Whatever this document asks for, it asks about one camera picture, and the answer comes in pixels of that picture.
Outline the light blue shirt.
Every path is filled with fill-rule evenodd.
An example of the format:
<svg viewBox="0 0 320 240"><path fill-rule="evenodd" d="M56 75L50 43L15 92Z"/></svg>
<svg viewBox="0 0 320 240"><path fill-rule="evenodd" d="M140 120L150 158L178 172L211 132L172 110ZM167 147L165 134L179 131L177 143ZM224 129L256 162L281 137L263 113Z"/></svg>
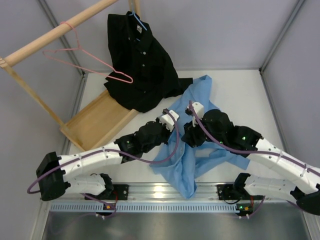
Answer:
<svg viewBox="0 0 320 240"><path fill-rule="evenodd" d="M192 121L192 117L185 113L189 101L201 103L205 111L217 108L210 101L211 88L210 76L196 78L182 96L169 107L169 110L179 115L177 124L180 138L185 133L184 125ZM190 199L197 190L196 179L224 162L246 170L250 160L233 154L214 142L205 142L199 147L192 148L179 140L177 150L170 160L151 164L150 167L155 174L162 175L185 199Z"/></svg>

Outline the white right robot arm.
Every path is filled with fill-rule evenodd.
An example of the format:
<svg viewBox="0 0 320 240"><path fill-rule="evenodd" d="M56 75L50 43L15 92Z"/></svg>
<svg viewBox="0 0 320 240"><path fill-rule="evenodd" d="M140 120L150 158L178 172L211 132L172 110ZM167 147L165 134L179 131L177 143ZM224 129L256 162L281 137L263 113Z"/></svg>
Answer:
<svg viewBox="0 0 320 240"><path fill-rule="evenodd" d="M240 173L232 186L232 194L239 199L266 196L296 204L303 211L320 214L320 170L282 151L259 132L234 125L228 115L218 109L206 112L201 119L184 124L182 141L190 147L205 142L220 144L229 152L244 158L258 155L256 162L276 172L282 178L260 177Z"/></svg>

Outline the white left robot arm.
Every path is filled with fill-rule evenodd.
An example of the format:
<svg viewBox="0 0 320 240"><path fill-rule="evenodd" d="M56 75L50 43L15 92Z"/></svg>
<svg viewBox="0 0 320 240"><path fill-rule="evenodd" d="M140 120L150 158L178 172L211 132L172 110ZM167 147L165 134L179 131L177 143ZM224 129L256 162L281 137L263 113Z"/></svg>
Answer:
<svg viewBox="0 0 320 240"><path fill-rule="evenodd" d="M174 128L172 120L161 117L147 122L135 133L93 150L73 155L46 154L36 169L41 199L51 201L64 194L88 194L109 199L114 190L111 178L106 173L85 174L106 166L141 161L144 153L168 143Z"/></svg>

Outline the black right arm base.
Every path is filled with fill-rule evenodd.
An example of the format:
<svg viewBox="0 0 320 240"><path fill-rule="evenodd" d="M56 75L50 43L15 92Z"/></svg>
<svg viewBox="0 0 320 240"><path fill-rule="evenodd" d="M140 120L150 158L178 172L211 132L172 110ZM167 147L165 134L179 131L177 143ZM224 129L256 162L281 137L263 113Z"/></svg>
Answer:
<svg viewBox="0 0 320 240"><path fill-rule="evenodd" d="M262 195L250 195L246 190L237 190L233 184L218 184L217 186L218 199L228 204L236 204L240 201L258 201L264 197Z"/></svg>

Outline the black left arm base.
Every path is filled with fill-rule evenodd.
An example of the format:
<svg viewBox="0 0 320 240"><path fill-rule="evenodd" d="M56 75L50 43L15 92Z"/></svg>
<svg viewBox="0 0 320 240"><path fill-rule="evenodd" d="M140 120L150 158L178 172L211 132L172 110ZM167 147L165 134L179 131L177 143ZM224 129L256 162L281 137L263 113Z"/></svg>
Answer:
<svg viewBox="0 0 320 240"><path fill-rule="evenodd" d="M128 184L114 184L113 189L107 191L106 200L126 201L129 195Z"/></svg>

